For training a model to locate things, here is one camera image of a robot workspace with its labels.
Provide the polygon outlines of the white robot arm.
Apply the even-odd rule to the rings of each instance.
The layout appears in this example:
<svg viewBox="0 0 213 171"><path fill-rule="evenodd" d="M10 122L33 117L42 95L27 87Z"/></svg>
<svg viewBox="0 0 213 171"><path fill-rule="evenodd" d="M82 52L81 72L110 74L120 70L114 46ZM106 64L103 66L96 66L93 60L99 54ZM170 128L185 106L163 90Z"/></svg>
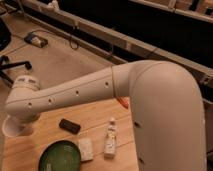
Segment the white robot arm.
<svg viewBox="0 0 213 171"><path fill-rule="evenodd" d="M186 69L167 61L115 65L48 89L32 76L19 76L5 103L2 131L22 136L45 111L125 96L140 171L207 171L199 86Z"/></svg>

